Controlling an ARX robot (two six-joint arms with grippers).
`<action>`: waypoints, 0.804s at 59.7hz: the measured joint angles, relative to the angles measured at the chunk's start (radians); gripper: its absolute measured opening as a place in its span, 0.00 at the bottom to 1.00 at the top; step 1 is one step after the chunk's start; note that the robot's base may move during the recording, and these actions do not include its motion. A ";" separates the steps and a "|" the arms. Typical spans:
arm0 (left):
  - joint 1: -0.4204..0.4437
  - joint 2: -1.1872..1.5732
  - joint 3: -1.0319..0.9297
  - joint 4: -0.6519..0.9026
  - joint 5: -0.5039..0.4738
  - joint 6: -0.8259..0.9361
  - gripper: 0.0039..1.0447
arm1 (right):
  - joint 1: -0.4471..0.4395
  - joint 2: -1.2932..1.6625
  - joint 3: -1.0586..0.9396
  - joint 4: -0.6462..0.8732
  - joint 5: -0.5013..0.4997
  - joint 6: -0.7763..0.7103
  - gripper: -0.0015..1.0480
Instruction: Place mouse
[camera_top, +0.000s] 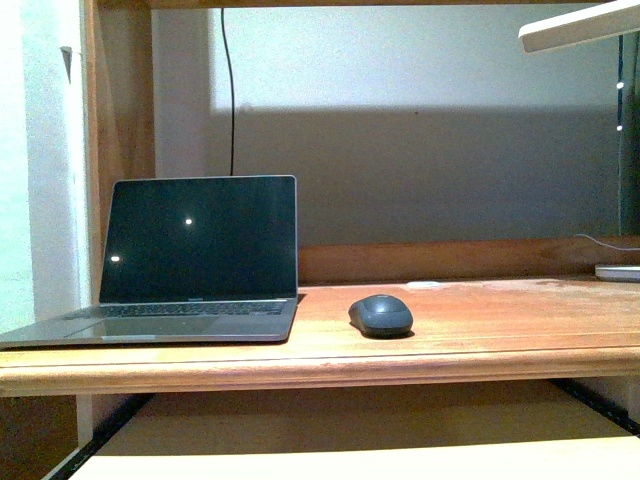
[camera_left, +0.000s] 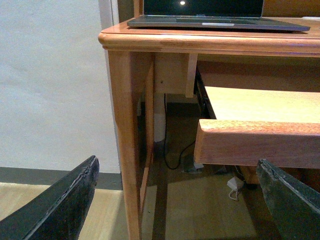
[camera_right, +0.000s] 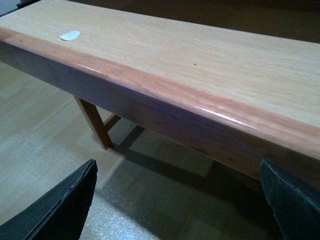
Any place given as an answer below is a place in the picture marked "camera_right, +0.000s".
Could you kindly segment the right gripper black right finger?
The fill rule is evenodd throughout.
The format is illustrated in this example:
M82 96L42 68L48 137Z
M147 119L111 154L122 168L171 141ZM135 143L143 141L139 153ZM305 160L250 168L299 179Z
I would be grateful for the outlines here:
M320 238L320 191L265 158L259 166L265 198L286 240Z

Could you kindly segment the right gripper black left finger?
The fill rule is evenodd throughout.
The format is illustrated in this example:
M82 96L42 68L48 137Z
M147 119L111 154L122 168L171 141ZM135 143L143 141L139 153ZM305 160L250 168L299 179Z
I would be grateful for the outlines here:
M2 240L78 240L97 182L90 159L25 210L0 226Z

